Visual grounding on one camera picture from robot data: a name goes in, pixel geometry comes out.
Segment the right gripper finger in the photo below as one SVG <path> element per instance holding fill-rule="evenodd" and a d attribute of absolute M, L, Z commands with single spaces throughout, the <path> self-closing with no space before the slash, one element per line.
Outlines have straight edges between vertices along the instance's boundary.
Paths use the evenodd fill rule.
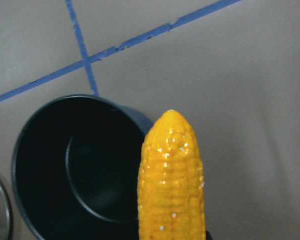
<path fill-rule="evenodd" d="M 213 240 L 212 235 L 210 234 L 209 231 L 206 231 L 205 235 L 206 235 L 206 240 Z"/>

